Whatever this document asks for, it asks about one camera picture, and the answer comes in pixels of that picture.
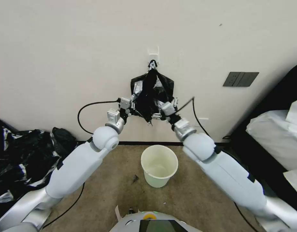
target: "black cable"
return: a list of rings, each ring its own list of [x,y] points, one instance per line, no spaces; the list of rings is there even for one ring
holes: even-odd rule
[[[93,134],[92,132],[89,132],[88,130],[85,130],[85,128],[81,125],[81,123],[80,123],[80,113],[81,113],[81,111],[84,109],[84,108],[86,108],[87,106],[90,106],[90,105],[95,105],[95,104],[101,104],[101,103],[115,103],[115,102],[118,102],[119,101],[119,99],[117,99],[116,101],[98,101],[98,102],[93,102],[93,103],[89,103],[89,104],[87,104],[87,105],[84,105],[80,110],[79,110],[79,112],[77,113],[77,122],[78,122],[78,124],[80,125],[80,127],[84,130],[84,131],[86,131],[87,133],[89,133],[89,134]]]
[[[56,217],[53,221],[47,223],[45,226],[42,227],[42,229],[44,229],[45,227],[48,227],[50,224],[54,223],[55,221],[57,221],[59,218],[61,218],[63,215],[65,215],[76,203],[77,201],[80,199],[82,193],[83,193],[83,190],[84,190],[84,186],[85,186],[85,183],[83,183],[83,187],[82,187],[82,190],[81,190],[81,193],[80,195],[78,196],[78,198],[76,199],[76,201],[63,213],[61,214],[60,216]]]
[[[197,120],[198,124],[200,125],[200,127],[202,128],[202,130],[203,130],[208,136],[210,136],[210,135],[208,134],[208,132],[204,129],[204,127],[201,125],[201,123],[199,122],[199,119],[198,119],[198,117],[197,117],[197,115],[196,115],[196,111],[195,111],[195,109],[194,109],[194,97],[192,98],[192,100],[193,100],[193,114],[194,114],[194,117],[196,118],[196,120]]]
[[[242,218],[246,221],[246,223],[247,223],[247,224],[248,224],[248,225],[249,225],[255,232],[258,232],[258,231],[256,230],[256,228],[253,227],[253,225],[250,224],[249,221],[244,217],[244,215],[242,214],[242,212],[240,211],[239,207],[237,206],[237,204],[236,204],[235,202],[234,202],[234,205],[235,205],[235,207],[237,208],[238,212],[241,214]]]
[[[230,135],[226,135],[223,137],[223,139],[231,139]]]

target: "white adhesive hook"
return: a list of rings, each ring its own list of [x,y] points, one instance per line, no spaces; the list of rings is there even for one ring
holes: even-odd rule
[[[151,49],[147,49],[147,53],[148,53],[148,63],[151,60],[155,60],[157,62],[157,64],[160,64],[160,57],[159,57],[159,46],[157,46],[157,52],[156,51],[152,51]]]

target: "white wall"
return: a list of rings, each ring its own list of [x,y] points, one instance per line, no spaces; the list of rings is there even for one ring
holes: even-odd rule
[[[158,70],[175,81],[179,105],[196,97],[199,117],[221,141],[256,99],[297,64],[297,1],[0,1],[0,118],[19,130],[68,129],[94,101],[130,96],[130,79]],[[230,71],[260,72],[248,88],[222,87]],[[106,111],[83,111],[83,126]],[[196,124],[192,106],[182,115]],[[169,124],[131,117],[120,140],[177,141]]]

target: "baseboard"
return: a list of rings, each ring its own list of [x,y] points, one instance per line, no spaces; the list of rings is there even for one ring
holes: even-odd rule
[[[85,143],[86,141],[78,141],[79,144]],[[227,147],[229,143],[215,143],[217,146]],[[163,146],[183,146],[182,142],[141,142],[141,141],[120,141],[119,145],[163,145]]]

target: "black furniture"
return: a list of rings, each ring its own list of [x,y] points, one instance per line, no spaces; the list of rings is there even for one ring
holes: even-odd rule
[[[256,179],[264,180],[280,199],[297,210],[297,192],[283,175],[287,170],[245,131],[252,118],[271,110],[289,110],[296,100],[297,65],[233,131],[231,146]]]

